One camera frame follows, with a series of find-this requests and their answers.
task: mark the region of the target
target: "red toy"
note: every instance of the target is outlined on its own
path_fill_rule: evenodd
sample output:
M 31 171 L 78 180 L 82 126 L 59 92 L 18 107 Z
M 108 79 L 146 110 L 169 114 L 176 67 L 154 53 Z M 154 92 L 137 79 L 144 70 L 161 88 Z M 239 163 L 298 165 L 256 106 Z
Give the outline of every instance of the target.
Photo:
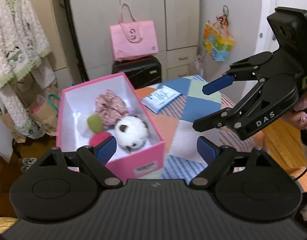
M 101 133 L 95 134 L 93 137 L 91 137 L 89 141 L 89 145 L 96 147 L 99 143 L 106 140 L 109 136 L 111 136 L 111 133 L 109 132 L 101 132 Z

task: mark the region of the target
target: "black cable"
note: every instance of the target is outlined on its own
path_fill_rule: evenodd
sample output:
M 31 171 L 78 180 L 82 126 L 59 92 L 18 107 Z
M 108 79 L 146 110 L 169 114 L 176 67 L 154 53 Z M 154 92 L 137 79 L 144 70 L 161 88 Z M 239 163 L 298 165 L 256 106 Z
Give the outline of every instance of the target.
M 294 181 L 297 181 L 298 179 L 300 179 L 302 176 L 305 175 L 306 172 L 307 172 L 307 168 L 304 170 L 302 174 L 300 174 L 297 178 L 295 178 Z

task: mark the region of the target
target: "person's hand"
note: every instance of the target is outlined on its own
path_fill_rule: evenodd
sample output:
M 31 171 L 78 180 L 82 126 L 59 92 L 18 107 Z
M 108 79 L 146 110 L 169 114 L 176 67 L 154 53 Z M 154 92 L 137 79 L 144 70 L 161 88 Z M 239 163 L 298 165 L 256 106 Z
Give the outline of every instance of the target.
M 298 130 L 307 130 L 307 114 L 303 111 L 307 108 L 307 90 L 300 97 L 298 103 L 295 105 L 295 113 L 287 112 L 281 117 L 281 120 L 291 124 Z

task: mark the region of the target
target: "drawer handle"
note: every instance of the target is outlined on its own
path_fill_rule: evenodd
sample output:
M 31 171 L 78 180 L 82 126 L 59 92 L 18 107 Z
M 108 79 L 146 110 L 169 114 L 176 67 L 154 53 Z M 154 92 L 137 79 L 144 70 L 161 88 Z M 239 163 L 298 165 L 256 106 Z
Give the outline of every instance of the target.
M 187 76 L 188 74 L 187 74 L 187 72 L 185 73 L 185 74 L 183 74 L 183 75 L 178 75 L 178 77 L 185 77 L 185 76 Z
M 185 59 L 188 59 L 188 56 L 186 56 L 186 57 L 179 57 L 178 59 L 179 60 L 185 60 Z

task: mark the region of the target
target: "pink box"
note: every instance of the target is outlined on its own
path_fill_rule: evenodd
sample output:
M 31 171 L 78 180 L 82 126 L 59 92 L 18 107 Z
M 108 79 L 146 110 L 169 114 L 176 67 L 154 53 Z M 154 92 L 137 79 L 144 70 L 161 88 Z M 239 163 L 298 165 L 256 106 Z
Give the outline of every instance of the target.
M 127 107 L 134 109 L 135 115 L 148 124 L 149 139 L 143 148 L 131 154 L 117 146 L 117 151 L 106 167 L 122 181 L 140 178 L 161 169 L 164 164 L 164 140 L 150 120 L 144 106 L 134 92 L 134 88 L 124 73 L 117 73 L 94 79 L 61 92 L 59 104 L 56 145 L 63 152 L 76 151 L 89 144 L 93 133 L 78 132 L 79 116 L 94 111 L 98 95 L 112 90 L 120 96 Z

